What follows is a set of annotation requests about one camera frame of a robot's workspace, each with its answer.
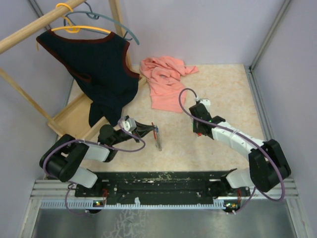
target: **wooden tabletop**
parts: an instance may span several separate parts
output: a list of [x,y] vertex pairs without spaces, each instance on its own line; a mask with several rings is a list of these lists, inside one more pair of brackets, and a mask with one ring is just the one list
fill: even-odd
[[[197,65],[199,72],[181,79],[196,91],[200,98],[211,101],[212,117],[221,116],[232,126],[255,138],[263,139],[259,118],[243,65]],[[75,84],[70,98],[80,93]],[[188,92],[185,108],[194,105]],[[198,137],[192,132],[191,119],[184,113],[151,109],[150,89],[145,85],[135,99],[124,108],[143,124],[154,122],[159,127],[162,151],[158,151],[152,133],[144,137],[146,147],[136,153],[118,152],[110,163],[83,161],[82,166],[92,171],[219,171],[245,168],[248,161],[221,142],[209,137]],[[142,146],[129,140],[118,148],[136,149]]]

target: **clothing rack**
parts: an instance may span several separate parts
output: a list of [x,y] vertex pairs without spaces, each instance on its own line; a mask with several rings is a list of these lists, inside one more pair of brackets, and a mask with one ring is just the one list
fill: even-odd
[[[112,18],[122,24],[122,13],[119,0],[108,0],[109,6],[112,13]],[[85,0],[69,0],[65,2],[71,8],[75,8],[78,5],[85,2]],[[37,20],[31,22],[10,36],[4,38],[0,41],[0,54],[14,47],[21,41],[25,40],[29,36],[43,29],[48,24],[62,17],[69,12],[69,9],[65,6],[59,6]],[[117,35],[123,37],[125,31],[120,26],[115,25]],[[131,69],[130,55],[127,52],[126,55],[127,66]],[[51,117],[41,106],[27,93],[20,85],[13,80],[1,67],[0,76],[7,81],[22,97],[24,97],[39,113],[41,113],[47,120],[48,126],[52,128],[59,136],[66,133],[83,139],[91,139],[100,129],[100,127],[107,123],[107,120],[103,117],[101,118],[92,128],[88,124],[89,108],[91,100],[82,93],[76,99],[74,99],[70,104],[67,105],[61,112],[59,112],[55,117]],[[139,87],[146,83],[145,78],[140,80]],[[81,114],[80,120],[76,120],[74,125],[74,118],[78,118]]]

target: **yellow hanger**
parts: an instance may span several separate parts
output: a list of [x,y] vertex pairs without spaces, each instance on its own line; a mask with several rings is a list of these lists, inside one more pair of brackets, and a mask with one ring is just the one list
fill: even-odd
[[[67,5],[66,3],[58,3],[56,5],[56,7],[59,6],[65,6],[67,7],[71,12],[73,12],[74,10]],[[98,30],[98,31],[102,31],[102,32],[106,32],[108,34],[111,33],[111,31],[108,31],[106,29],[100,28],[100,27],[95,27],[95,26],[73,26],[73,24],[71,24],[70,20],[68,19],[68,17],[62,16],[63,19],[65,19],[68,22],[69,26],[61,26],[61,27],[56,27],[53,28],[51,31],[57,31],[57,30],[66,30],[68,33],[78,33],[80,31],[80,29],[92,29],[92,30]]]

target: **pink cloth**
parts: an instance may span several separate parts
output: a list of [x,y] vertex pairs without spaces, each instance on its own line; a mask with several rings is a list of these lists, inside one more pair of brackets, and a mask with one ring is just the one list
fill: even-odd
[[[141,72],[151,88],[152,108],[170,112],[183,112],[178,103],[178,95],[184,84],[180,76],[196,73],[196,66],[186,67],[184,61],[170,56],[149,57],[141,61]],[[185,103],[186,91],[182,94]]]

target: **gray hanger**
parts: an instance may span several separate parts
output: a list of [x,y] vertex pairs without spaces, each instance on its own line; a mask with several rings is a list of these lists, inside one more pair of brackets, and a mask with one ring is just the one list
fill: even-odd
[[[123,36],[123,38],[124,38],[125,40],[131,41],[131,40],[134,39],[135,42],[136,42],[138,45],[140,44],[138,38],[133,34],[132,31],[130,31],[129,28],[127,28],[126,26],[122,25],[120,22],[118,22],[118,21],[116,21],[116,20],[113,20],[112,18],[110,18],[110,17],[108,17],[108,16],[105,16],[105,15],[102,15],[102,14],[93,12],[93,10],[92,10],[91,6],[89,5],[89,3],[85,2],[85,4],[89,7],[89,10],[90,10],[90,11],[73,11],[73,12],[69,12],[68,14],[65,15],[65,17],[67,17],[67,18],[70,20],[70,22],[71,22],[74,26],[75,26],[76,24],[68,17],[69,15],[74,14],[74,13],[84,13],[84,14],[86,14],[90,19],[93,19],[93,20],[98,20],[99,17],[102,17],[102,18],[104,18],[104,19],[106,19],[106,20],[112,21],[114,24],[117,24],[117,25],[121,26],[124,30],[126,30],[126,32],[125,32],[125,34],[124,34],[124,36]],[[108,35],[108,33],[106,33],[106,32],[101,32],[101,31],[92,30],[92,29],[82,29],[82,30],[91,31],[91,32],[98,32],[98,33],[101,33],[101,34]],[[128,33],[132,36],[132,38],[126,39],[126,36],[127,36]]]

